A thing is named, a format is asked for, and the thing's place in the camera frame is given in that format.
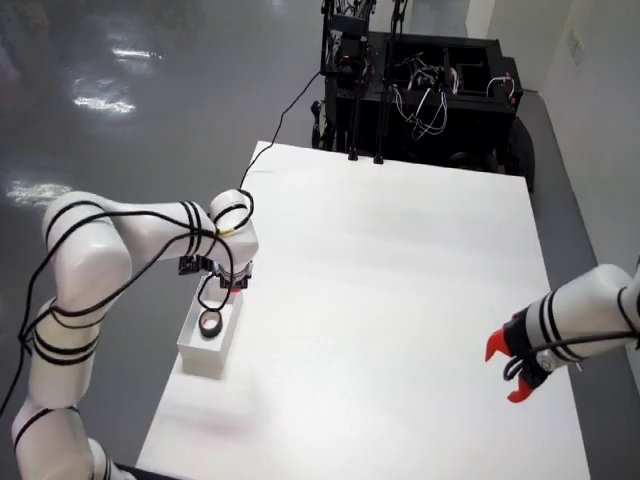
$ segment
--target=white table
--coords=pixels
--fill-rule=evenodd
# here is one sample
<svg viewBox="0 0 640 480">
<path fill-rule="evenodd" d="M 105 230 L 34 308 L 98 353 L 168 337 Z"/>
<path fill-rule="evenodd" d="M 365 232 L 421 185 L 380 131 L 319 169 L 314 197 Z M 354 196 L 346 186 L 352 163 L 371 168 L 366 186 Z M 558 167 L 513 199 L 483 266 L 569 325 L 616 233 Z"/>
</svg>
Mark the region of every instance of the white table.
<svg viewBox="0 0 640 480">
<path fill-rule="evenodd" d="M 261 149 L 265 143 L 259 143 Z M 137 467 L 180 478 L 586 479 L 566 369 L 506 399 L 488 336 L 545 294 L 520 178 L 284 145 L 223 380 L 176 360 Z"/>
</svg>

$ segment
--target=gray floor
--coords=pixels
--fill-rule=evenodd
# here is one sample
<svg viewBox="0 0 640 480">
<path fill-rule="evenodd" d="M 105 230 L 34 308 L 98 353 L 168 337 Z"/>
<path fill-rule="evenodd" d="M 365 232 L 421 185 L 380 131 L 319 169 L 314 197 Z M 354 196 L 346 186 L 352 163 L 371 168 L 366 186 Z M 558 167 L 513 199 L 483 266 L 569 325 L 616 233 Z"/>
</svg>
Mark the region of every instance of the gray floor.
<svg viewBox="0 0 640 480">
<path fill-rule="evenodd" d="M 416 8 L 428 10 L 434 25 L 452 28 L 430 33 L 460 34 L 453 30 L 460 19 L 464 24 L 460 7 L 454 21 L 441 5 L 438 20 L 428 3 L 418 0 Z M 318 0 L 0 7 L 2 392 L 16 362 L 25 286 L 44 255 L 40 221 L 48 199 L 82 189 L 131 202 L 207 204 L 235 186 L 255 142 L 270 138 L 279 113 L 318 68 L 319 10 Z M 286 118 L 281 142 L 309 145 L 309 104 L 321 96 L 318 81 Z M 558 287 L 595 259 L 544 104 L 527 95 L 520 115 L 536 147 L 532 202 L 549 279 Z M 178 278 L 173 262 L 155 267 L 118 301 L 103 328 L 80 407 L 89 433 L 120 462 L 136 461 L 196 281 Z M 48 273 L 34 304 L 52 294 Z M 0 419 L 3 479 L 18 475 L 8 432 L 25 380 Z M 640 401 L 624 354 L 585 362 L 572 380 L 592 478 L 636 478 Z"/>
</svg>

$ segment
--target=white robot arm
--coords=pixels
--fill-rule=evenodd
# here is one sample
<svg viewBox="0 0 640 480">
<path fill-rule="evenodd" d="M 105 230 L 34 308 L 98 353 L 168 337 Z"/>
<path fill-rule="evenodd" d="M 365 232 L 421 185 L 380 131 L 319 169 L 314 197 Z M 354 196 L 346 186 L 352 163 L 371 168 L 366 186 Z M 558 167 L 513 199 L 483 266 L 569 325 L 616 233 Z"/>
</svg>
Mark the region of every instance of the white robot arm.
<svg viewBox="0 0 640 480">
<path fill-rule="evenodd" d="M 516 313 L 487 342 L 513 357 L 505 380 L 518 376 L 509 400 L 526 400 L 557 368 L 640 340 L 640 269 L 635 278 L 600 265 Z"/>
<path fill-rule="evenodd" d="M 258 250 L 250 220 L 253 200 L 249 196 L 247 208 L 246 195 L 239 190 L 218 195 L 210 215 L 192 202 L 123 204 L 83 192 L 50 205 L 43 235 L 57 296 L 30 325 L 27 313 L 21 330 L 33 348 L 29 393 L 12 428 L 23 479 L 131 478 L 87 438 L 75 408 L 89 387 L 100 322 L 156 260 L 214 261 L 221 286 L 246 287 Z M 150 261 L 133 277 L 132 258 Z"/>
</svg>

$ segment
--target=small white box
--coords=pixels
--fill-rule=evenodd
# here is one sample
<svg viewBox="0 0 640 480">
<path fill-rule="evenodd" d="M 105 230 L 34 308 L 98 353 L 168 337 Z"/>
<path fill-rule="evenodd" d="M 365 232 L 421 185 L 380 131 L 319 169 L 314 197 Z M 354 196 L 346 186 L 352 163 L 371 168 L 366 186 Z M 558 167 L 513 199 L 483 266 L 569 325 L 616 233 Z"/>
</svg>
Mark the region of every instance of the small white box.
<svg viewBox="0 0 640 480">
<path fill-rule="evenodd" d="M 206 276 L 200 279 L 198 288 L 187 318 L 178 337 L 178 350 L 182 356 L 182 369 L 185 373 L 210 378 L 220 378 L 227 360 L 229 347 L 236 329 L 236 323 L 242 308 L 242 291 L 232 293 L 229 301 L 220 312 L 222 315 L 222 331 L 212 339 L 203 338 L 198 328 L 198 319 L 204 309 L 198 303 L 197 295 Z M 216 279 L 212 279 L 204 290 L 202 300 L 206 304 L 220 304 L 226 291 L 217 286 Z"/>
</svg>

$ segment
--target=black metal frame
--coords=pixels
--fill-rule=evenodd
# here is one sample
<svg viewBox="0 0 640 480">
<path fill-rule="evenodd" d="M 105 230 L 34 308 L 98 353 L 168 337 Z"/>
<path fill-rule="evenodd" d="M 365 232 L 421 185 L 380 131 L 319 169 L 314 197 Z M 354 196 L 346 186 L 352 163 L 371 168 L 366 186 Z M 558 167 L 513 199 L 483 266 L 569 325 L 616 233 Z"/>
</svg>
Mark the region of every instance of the black metal frame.
<svg viewBox="0 0 640 480">
<path fill-rule="evenodd" d="M 322 51 L 320 55 L 320 71 L 325 77 L 356 77 L 354 90 L 354 108 L 351 109 L 351 120 L 349 131 L 352 132 L 352 140 L 349 146 L 349 160 L 357 160 L 356 140 L 358 138 L 358 130 L 360 127 L 360 104 L 365 89 L 365 49 L 367 47 L 367 37 L 369 35 L 369 19 L 371 12 L 375 8 L 376 0 L 354 0 L 353 10 L 354 16 L 345 16 L 336 14 L 335 0 L 325 0 L 322 5 L 322 13 L 324 15 L 322 29 Z M 362 18 L 356 18 L 355 12 L 361 11 Z M 342 34 L 342 46 L 349 42 L 350 49 L 353 50 L 357 45 L 357 55 L 354 63 L 357 71 L 345 75 L 340 71 L 329 68 L 327 63 L 327 45 L 331 38 L 332 32 L 340 32 Z"/>
<path fill-rule="evenodd" d="M 333 0 L 326 0 L 326 3 L 334 4 Z M 358 65 L 364 64 L 360 59 L 368 50 L 377 52 L 369 61 L 375 71 L 383 73 L 382 81 L 362 68 L 357 79 L 353 78 L 353 72 L 345 75 L 327 68 L 326 47 L 332 11 L 324 10 L 322 68 L 326 77 L 325 109 L 333 127 L 331 131 L 335 131 L 337 150 L 347 152 L 351 160 L 357 159 L 357 151 L 360 150 L 372 155 L 376 163 L 383 163 L 384 157 L 393 157 L 419 163 L 450 164 L 451 156 L 458 152 L 488 155 L 494 150 L 504 149 L 522 96 L 515 61 L 502 55 L 497 40 L 398 35 L 398 24 L 402 25 L 404 14 L 401 6 L 402 0 L 396 0 L 390 33 L 368 32 L 367 28 L 366 36 L 361 37 L 359 44 Z M 406 138 L 403 140 L 403 132 L 406 136 L 408 126 L 393 105 L 392 82 L 396 77 L 394 62 L 389 60 L 402 58 L 403 52 L 417 50 L 441 52 L 444 71 L 449 71 L 450 66 L 469 68 L 468 60 L 465 60 L 467 57 L 481 58 L 484 77 L 480 83 L 484 88 L 489 79 L 508 74 L 515 84 L 514 95 L 509 98 L 500 82 L 492 84 L 488 97 L 484 91 L 454 95 L 445 75 L 441 88 L 448 104 L 450 121 L 447 128 L 442 135 L 427 136 L 416 144 Z M 421 92 L 403 91 L 403 102 L 409 109 L 416 108 L 421 99 Z M 421 112 L 425 112 L 428 118 L 430 112 L 435 114 L 438 106 L 439 98 L 431 97 L 425 101 Z"/>
</svg>

